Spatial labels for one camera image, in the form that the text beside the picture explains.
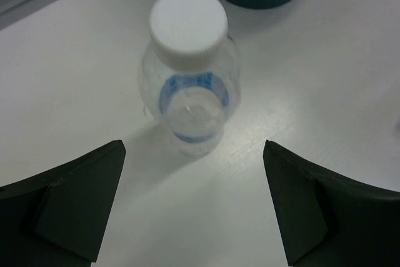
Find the tall water bottle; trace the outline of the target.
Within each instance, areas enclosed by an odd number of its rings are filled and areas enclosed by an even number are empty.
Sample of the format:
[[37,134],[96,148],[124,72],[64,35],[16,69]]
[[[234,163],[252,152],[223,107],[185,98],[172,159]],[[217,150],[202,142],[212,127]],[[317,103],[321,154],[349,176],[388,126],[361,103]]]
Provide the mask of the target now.
[[219,144],[241,100],[240,52],[219,0],[156,0],[137,83],[145,107],[182,153]]

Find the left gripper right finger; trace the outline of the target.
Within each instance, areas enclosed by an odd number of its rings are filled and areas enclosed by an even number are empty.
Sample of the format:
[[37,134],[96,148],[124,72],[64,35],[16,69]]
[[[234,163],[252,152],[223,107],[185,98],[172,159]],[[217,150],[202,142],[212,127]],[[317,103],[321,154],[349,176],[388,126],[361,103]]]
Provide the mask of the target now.
[[289,266],[398,266],[399,193],[312,163],[274,141],[264,169]]

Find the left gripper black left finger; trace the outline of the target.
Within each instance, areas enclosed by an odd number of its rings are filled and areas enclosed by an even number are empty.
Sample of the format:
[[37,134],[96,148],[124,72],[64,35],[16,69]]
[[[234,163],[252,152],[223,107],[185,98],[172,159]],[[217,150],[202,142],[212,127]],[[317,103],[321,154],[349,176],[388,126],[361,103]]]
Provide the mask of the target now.
[[111,141],[78,159],[1,187],[1,266],[96,262],[126,148]]

